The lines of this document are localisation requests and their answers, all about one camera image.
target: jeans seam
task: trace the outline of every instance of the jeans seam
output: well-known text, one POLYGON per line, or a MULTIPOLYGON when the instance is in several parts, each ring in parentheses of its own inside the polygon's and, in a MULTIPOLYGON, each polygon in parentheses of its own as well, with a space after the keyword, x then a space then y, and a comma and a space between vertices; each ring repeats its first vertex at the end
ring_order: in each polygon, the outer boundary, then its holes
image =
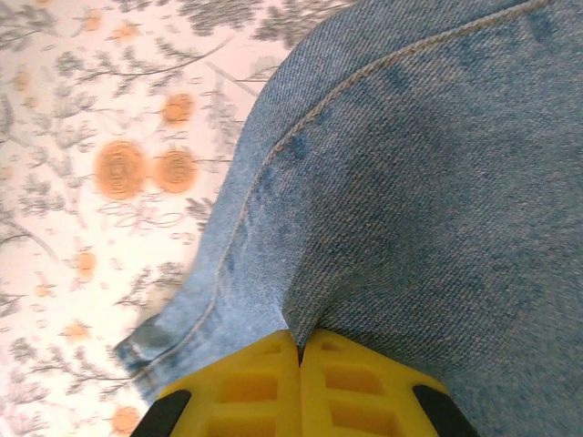
POLYGON ((211 302, 209 306, 205 309, 202 316, 197 320, 195 325, 189 330, 189 332, 178 342, 176 345, 172 346, 168 350, 162 352, 158 357, 144 366, 142 369, 137 371, 132 377, 130 378, 131 381, 137 380, 140 377, 147 377, 148 379, 150 370, 156 366, 161 361, 165 360, 167 357, 174 355, 180 348, 186 344, 192 336, 200 329, 200 327, 204 324, 210 313, 216 306, 217 297, 219 295, 218 290, 218 280, 221 272, 223 271, 223 266, 227 257, 231 253, 232 243, 235 240, 235 237, 238 235, 240 231, 241 223, 243 222, 245 216, 248 213, 248 206, 249 201, 251 198, 251 194, 254 192, 255 188, 258 186, 261 176, 265 172, 266 168, 269 167, 271 162, 274 158, 279 154, 279 152, 283 151, 283 149, 288 145, 288 143, 297 136, 300 132, 302 132, 312 121, 314 121, 319 115, 322 114, 323 110, 328 107, 331 103, 336 100, 343 92, 350 89, 352 86, 355 86, 363 79, 367 78, 372 73, 375 73, 383 68, 387 68, 414 56, 418 53, 421 53, 429 48, 433 48, 436 46, 441 46, 446 43, 455 41, 456 39, 462 36, 468 36, 479 32, 482 29, 486 29, 488 27, 492 27, 494 25, 503 24, 509 21, 512 21, 520 16, 531 14, 536 12, 540 9, 543 9, 549 5, 552 5, 555 0, 530 0, 520 5, 516 5, 513 7, 509 7, 492 15, 487 15, 485 17, 479 18, 475 21, 472 21, 466 25, 461 25, 453 30, 445 31, 441 34, 435 36, 429 36, 422 40, 419 40, 415 43, 412 43, 409 46, 406 46, 402 49, 399 49, 395 52, 392 52, 389 55, 382 56, 372 63, 368 64, 357 70, 356 72, 352 73, 348 78, 342 81, 337 87, 335 87, 323 100, 320 101, 315 107, 313 107, 298 123, 296 123, 270 150, 267 157, 264 159, 263 163, 261 164, 261 168, 258 171, 257 175, 253 179, 249 191, 245 196, 243 201, 243 206, 241 208, 239 217, 237 218, 237 223, 235 225, 235 229, 232 232, 230 237, 230 241, 228 243, 227 248, 223 256, 220 259, 220 264, 217 268, 217 272, 215 274, 215 288, 213 291, 211 302))

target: denim pant leg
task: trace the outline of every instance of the denim pant leg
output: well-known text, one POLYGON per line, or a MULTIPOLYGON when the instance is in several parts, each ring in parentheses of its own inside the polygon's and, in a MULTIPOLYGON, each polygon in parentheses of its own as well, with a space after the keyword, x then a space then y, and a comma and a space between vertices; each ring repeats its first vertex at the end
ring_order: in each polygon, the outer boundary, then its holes
POLYGON ((311 33, 183 289, 118 346, 147 398, 319 325, 442 380, 482 436, 579 435, 582 13, 363 1, 311 33))

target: floral fabric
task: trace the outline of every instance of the floral fabric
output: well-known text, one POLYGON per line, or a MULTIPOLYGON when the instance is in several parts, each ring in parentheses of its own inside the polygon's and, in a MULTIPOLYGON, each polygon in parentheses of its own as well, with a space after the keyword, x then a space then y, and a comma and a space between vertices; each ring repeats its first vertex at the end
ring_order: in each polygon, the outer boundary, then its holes
POLYGON ((131 434, 112 348, 181 284, 263 84, 350 3, 0 1, 0 435, 131 434))

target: flower pattern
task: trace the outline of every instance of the flower pattern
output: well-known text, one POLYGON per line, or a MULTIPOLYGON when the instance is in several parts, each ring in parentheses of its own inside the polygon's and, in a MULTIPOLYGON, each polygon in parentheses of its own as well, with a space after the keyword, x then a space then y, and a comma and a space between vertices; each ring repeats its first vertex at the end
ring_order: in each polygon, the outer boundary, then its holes
POLYGON ((264 84, 351 4, 0 0, 7 435, 131 435, 114 346, 179 289, 264 84))
POLYGON ((194 158, 187 150, 169 150, 155 159, 154 181, 169 193, 183 193, 196 176, 194 158))
POLYGON ((110 421, 113 433, 128 437, 138 426, 139 417, 136 407, 117 407, 110 421))
POLYGON ((189 121, 193 109, 192 98, 188 94, 176 94, 168 98, 162 109, 164 123, 176 127, 189 121))
POLYGON ((105 145, 96 158, 97 187, 107 197, 125 200, 136 196, 146 178, 146 160, 130 141, 105 145))

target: orange flower print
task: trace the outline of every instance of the orange flower print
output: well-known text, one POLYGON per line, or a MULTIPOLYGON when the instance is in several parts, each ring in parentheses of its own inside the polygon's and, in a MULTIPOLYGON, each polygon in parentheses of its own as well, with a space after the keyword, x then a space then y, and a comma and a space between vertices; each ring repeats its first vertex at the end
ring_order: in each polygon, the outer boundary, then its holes
POLYGON ((154 182, 169 193, 187 191, 195 176, 194 158, 185 150, 169 150, 154 160, 154 182))
POLYGON ((106 144, 95 161, 97 188, 115 200, 136 196, 146 178, 146 159, 138 146, 130 141, 106 144))
POLYGON ((93 270, 97 264, 94 253, 83 250, 77 255, 77 275, 81 282, 90 282, 93 279, 93 270))
POLYGON ((138 35, 138 25, 134 23, 125 23, 113 31, 112 38, 118 43, 127 43, 138 35))
POLYGON ((188 94, 170 96, 162 108, 162 119, 168 126, 181 126, 189 121, 194 109, 192 98, 188 94))
POLYGON ((25 107, 34 109, 38 106, 38 99, 36 97, 27 97, 25 100, 25 107))
POLYGON ((79 343, 90 337, 88 327, 78 320, 65 326, 62 335, 66 337, 66 342, 69 344, 79 343))
POLYGON ((117 407, 110 419, 113 433, 120 437, 128 437, 138 426, 139 412, 136 407, 117 407))
POLYGON ((16 91, 25 91, 30 84, 30 75, 23 68, 18 68, 12 83, 16 91))
POLYGON ((46 296, 51 296, 51 289, 54 286, 47 286, 47 285, 37 285, 36 289, 35 289, 35 294, 39 297, 39 298, 45 298, 46 296))
POLYGON ((84 27, 86 32, 95 32, 101 25, 101 12, 97 9, 87 11, 84 18, 84 27))

